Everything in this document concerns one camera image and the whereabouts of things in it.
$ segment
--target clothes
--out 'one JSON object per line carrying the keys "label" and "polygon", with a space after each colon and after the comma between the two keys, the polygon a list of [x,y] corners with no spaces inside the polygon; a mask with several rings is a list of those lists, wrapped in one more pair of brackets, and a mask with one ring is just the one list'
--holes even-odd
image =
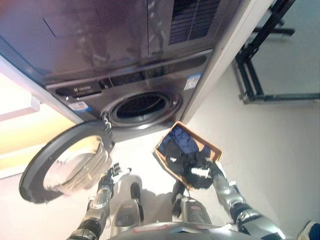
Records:
{"label": "clothes", "polygon": [[185,154],[199,151],[195,140],[190,135],[188,135],[188,133],[181,127],[174,127],[169,135],[174,139],[175,143],[178,144],[182,152],[184,152]]}
{"label": "clothes", "polygon": [[211,149],[204,146],[202,151],[195,140],[181,127],[176,126],[162,140],[158,151],[165,156],[168,168],[175,174],[185,177],[195,189],[209,188],[211,178],[205,178],[191,173],[192,168],[207,168],[206,158],[211,155]]}

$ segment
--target blue object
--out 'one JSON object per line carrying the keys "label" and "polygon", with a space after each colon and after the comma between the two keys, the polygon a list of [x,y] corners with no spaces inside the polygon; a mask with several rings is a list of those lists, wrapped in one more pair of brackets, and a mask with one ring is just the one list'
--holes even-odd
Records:
{"label": "blue object", "polygon": [[174,127],[169,133],[169,135],[171,138],[174,139],[175,143],[185,154],[195,153],[199,151],[199,148],[195,140],[181,127]]}
{"label": "blue object", "polygon": [[208,146],[205,145],[205,146],[203,147],[203,149],[202,149],[201,152],[203,152],[203,154],[204,154],[204,156],[205,156],[206,158],[210,158],[211,149],[210,149]]}
{"label": "blue object", "polygon": [[171,139],[170,135],[168,134],[167,136],[165,136],[165,138],[162,140],[160,146],[158,147],[158,151],[164,155],[165,153],[165,148],[167,143],[169,142],[169,140]]}
{"label": "blue object", "polygon": [[315,223],[309,232],[309,239],[310,240],[319,240],[320,239],[320,224]]}

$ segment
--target stainless steel panel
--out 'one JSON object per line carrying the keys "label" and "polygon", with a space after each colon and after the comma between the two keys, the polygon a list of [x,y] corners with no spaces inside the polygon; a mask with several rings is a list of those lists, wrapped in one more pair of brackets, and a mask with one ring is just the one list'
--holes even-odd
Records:
{"label": "stainless steel panel", "polygon": [[[144,0],[12,0],[0,11],[0,49],[40,83],[87,78],[148,55]],[[21,59],[29,64],[21,64]]]}

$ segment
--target laundry basket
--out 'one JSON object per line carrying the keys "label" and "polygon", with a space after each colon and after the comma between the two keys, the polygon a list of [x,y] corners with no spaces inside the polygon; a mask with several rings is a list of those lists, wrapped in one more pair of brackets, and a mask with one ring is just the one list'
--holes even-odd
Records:
{"label": "laundry basket", "polygon": [[204,140],[202,137],[200,137],[199,135],[195,134],[193,131],[191,131],[190,129],[187,128],[186,125],[184,125],[182,122],[177,121],[170,129],[170,131],[162,137],[161,141],[155,146],[154,150],[153,150],[153,156],[155,157],[155,159],[158,161],[158,163],[161,165],[161,167],[168,173],[170,174],[173,178],[175,178],[176,180],[182,182],[185,187],[188,190],[193,189],[193,185],[187,181],[187,179],[182,176],[182,175],[178,175],[176,173],[174,173],[169,167],[168,167],[168,163],[166,160],[166,157],[158,150],[160,144],[162,143],[162,141],[166,138],[166,136],[168,136],[170,134],[170,132],[175,128],[175,127],[180,127],[183,130],[185,130],[189,136],[191,136],[193,138],[193,140],[195,141],[196,145],[199,148],[199,151],[201,151],[204,146],[207,146],[210,148],[210,157],[208,157],[208,159],[210,159],[213,162],[218,162],[222,156],[222,150],[220,148],[218,148],[217,146],[213,145],[212,143]]}

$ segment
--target blue clothing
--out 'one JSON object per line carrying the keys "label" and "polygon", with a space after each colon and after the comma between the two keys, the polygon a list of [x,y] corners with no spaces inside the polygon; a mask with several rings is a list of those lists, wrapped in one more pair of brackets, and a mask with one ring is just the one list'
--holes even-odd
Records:
{"label": "blue clothing", "polygon": [[174,139],[175,143],[185,154],[195,153],[199,151],[195,140],[191,136],[189,136],[189,134],[181,127],[174,127],[169,135]]}

